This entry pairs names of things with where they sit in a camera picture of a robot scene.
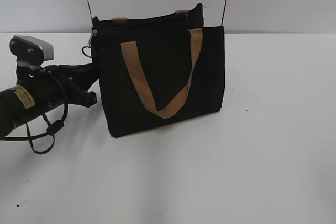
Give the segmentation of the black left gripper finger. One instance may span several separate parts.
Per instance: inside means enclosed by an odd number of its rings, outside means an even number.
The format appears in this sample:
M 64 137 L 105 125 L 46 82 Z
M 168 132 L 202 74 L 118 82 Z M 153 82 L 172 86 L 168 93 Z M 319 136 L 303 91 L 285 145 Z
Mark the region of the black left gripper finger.
M 99 68 L 94 63 L 84 65 L 63 65 L 64 73 L 74 82 L 96 82 Z
M 96 104 L 96 93 L 87 92 L 79 87 L 69 89 L 69 104 L 90 108 Z

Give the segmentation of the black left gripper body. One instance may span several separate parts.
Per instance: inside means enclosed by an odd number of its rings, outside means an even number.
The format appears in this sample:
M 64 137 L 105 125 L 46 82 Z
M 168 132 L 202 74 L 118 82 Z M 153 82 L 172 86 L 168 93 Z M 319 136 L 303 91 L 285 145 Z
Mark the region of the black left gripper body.
M 17 84 L 28 80 L 31 76 L 33 85 L 38 81 L 50 82 L 48 88 L 56 85 L 60 90 L 63 103 L 79 103 L 79 66 L 49 65 L 46 67 L 18 63 L 16 67 Z

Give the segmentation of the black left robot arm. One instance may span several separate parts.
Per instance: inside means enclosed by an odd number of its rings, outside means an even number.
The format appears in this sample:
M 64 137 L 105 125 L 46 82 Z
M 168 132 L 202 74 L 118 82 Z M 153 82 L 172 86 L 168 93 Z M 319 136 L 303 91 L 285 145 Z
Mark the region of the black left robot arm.
M 93 63 L 49 65 L 34 71 L 17 68 L 19 76 L 16 85 L 1 92 L 1 140 L 26 141 L 27 137 L 10 137 L 9 134 L 63 106 L 62 117 L 48 126 L 45 133 L 32 138 L 57 133 L 64 126 L 70 105 L 89 108 L 96 104 L 97 96 L 89 89 L 99 79 L 99 72 L 99 67 Z

